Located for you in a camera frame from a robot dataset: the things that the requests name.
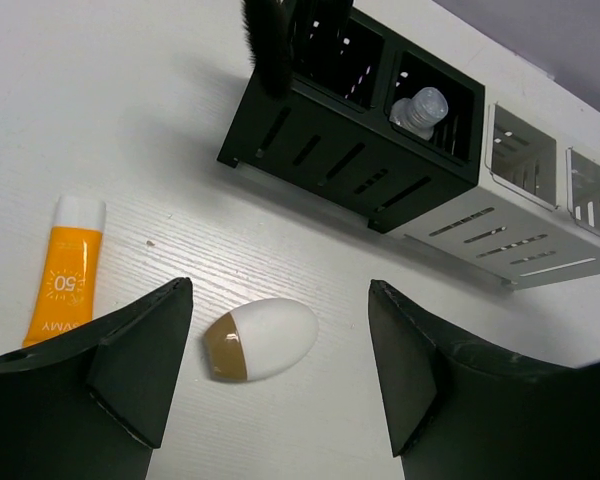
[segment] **small bottle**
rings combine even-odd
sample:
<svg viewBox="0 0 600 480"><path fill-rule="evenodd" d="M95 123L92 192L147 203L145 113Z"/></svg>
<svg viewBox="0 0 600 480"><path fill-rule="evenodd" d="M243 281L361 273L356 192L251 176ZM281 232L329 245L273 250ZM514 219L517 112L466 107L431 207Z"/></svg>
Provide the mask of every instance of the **small bottle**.
<svg viewBox="0 0 600 480"><path fill-rule="evenodd" d="M426 87L413 98L401 98L391 107L391 120L396 125L425 140L433 136L433 127L449 112L449 105L440 90Z"/></svg>

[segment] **cap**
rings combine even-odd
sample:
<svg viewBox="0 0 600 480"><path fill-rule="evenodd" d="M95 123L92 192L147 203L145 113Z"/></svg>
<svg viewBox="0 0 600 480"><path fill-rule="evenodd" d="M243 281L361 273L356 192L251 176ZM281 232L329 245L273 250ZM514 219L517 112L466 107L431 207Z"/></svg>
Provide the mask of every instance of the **cap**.
<svg viewBox="0 0 600 480"><path fill-rule="evenodd" d="M106 216L107 206L102 200L62 195L56 205L53 226L104 232Z"/></svg>

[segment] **white oval object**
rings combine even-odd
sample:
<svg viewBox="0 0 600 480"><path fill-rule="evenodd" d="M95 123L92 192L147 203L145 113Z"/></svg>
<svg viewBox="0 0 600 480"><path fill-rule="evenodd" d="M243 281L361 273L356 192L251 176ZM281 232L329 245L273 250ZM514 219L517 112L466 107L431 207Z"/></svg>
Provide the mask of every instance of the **white oval object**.
<svg viewBox="0 0 600 480"><path fill-rule="evenodd" d="M269 298L242 305L209 327L204 341L215 377L251 381L295 365L318 337L318 319L306 305Z"/></svg>

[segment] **gold section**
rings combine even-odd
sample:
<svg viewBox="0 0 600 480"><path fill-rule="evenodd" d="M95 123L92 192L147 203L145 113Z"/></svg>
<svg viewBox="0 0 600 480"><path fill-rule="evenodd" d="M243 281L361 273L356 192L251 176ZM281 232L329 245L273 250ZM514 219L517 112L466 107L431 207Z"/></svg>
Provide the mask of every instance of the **gold section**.
<svg viewBox="0 0 600 480"><path fill-rule="evenodd" d="M247 379L238 329L230 313L225 313L209 327L204 334L204 343L214 376L238 382Z"/></svg>

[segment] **black basket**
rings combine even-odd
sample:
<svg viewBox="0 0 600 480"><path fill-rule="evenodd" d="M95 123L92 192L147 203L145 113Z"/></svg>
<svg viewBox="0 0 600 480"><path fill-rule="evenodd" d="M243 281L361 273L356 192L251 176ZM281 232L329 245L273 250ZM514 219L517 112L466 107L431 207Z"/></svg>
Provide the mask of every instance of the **black basket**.
<svg viewBox="0 0 600 480"><path fill-rule="evenodd" d="M318 10L309 38L319 23ZM355 9L329 75L307 41L285 100L271 100L251 77L218 161L253 165L365 216L382 233L478 184L482 85ZM427 86L449 104L429 141L389 121L395 101Z"/></svg>

